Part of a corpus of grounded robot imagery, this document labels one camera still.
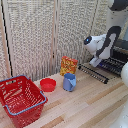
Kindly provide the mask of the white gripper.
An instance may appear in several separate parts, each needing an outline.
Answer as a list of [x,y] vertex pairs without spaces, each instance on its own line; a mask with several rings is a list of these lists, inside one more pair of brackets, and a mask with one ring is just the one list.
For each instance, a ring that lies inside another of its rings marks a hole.
[[101,59],[98,58],[98,57],[96,57],[96,56],[94,56],[94,57],[90,60],[89,64],[92,65],[93,67],[96,67],[100,62],[101,62]]

